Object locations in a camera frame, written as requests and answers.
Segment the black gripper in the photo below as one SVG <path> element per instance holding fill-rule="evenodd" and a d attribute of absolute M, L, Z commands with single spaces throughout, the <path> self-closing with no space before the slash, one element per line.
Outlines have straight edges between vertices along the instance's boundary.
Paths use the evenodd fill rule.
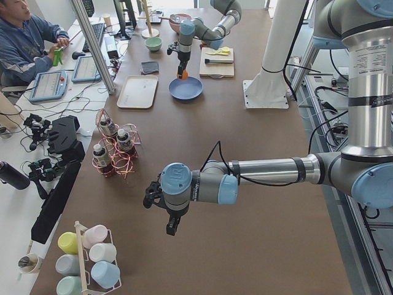
<path fill-rule="evenodd" d="M 175 236 L 177 232 L 178 225 L 180 224 L 181 217 L 185 215 L 189 210 L 189 206 L 175 210 L 170 207 L 166 207 L 166 211 L 169 214 L 169 221 L 166 225 L 166 233 L 171 236 Z"/>
<path fill-rule="evenodd" d="M 180 61 L 180 64 L 177 67 L 177 74 L 181 74 L 183 72 L 183 70 L 186 70 L 187 63 L 190 60 L 190 52 L 179 51 L 177 53 L 177 57 L 178 57 L 178 59 Z"/>

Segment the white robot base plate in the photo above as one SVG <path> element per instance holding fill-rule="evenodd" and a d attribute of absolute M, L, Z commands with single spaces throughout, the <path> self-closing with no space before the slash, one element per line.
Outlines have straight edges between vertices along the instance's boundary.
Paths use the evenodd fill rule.
<path fill-rule="evenodd" d="M 255 83 L 252 80 L 244 80 L 243 97 L 244 105 L 248 109 L 288 109 L 286 86 L 283 83 L 274 85 L 273 82 Z"/>

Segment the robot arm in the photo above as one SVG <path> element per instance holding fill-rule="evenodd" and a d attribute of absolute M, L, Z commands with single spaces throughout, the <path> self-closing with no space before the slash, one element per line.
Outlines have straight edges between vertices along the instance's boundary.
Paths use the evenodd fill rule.
<path fill-rule="evenodd" d="M 172 51 L 177 52 L 179 59 L 178 79 L 185 79 L 186 67 L 190 60 L 191 47 L 195 37 L 210 48 L 217 50 L 231 28 L 241 20 L 242 8 L 238 1 L 210 1 L 210 5 L 223 15 L 221 21 L 213 29 L 208 28 L 200 17 L 181 22 L 179 39 L 172 44 Z"/>
<path fill-rule="evenodd" d="M 216 162 L 199 170 L 172 163 L 161 173 L 159 205 L 176 233 L 191 201 L 233 204 L 238 186 L 304 181 L 337 188 L 355 201 L 392 206 L 392 2 L 318 1 L 313 34 L 320 49 L 349 51 L 348 143 L 339 152 L 289 159 Z"/>

